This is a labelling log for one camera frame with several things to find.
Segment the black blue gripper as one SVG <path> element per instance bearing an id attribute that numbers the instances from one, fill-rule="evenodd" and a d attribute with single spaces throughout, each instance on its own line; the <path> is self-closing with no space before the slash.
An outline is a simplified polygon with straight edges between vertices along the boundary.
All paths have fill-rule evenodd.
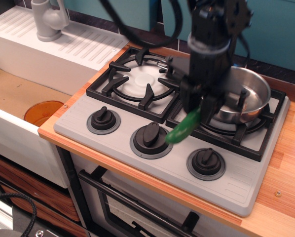
<path id="1" fill-rule="evenodd" d="M 167 56 L 166 76 L 179 83 L 180 97 L 184 111 L 196 109 L 201 97 L 211 91 L 223 94 L 223 78 L 233 65 L 234 50 L 206 55 L 192 51 L 190 57 Z M 221 108 L 221 99 L 208 95 L 201 104 L 201 123 L 208 124 Z"/>

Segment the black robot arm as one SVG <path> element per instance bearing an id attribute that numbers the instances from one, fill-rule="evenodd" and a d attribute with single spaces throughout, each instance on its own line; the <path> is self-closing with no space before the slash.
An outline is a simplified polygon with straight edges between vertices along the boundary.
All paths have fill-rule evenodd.
<path id="1" fill-rule="evenodd" d="M 191 33 L 187 40 L 190 58 L 166 57 L 167 74 L 180 84 L 183 108 L 200 109 L 201 122 L 209 123 L 230 91 L 226 78 L 231 71 L 237 39 L 250 27 L 254 12 L 245 0 L 189 0 Z"/>

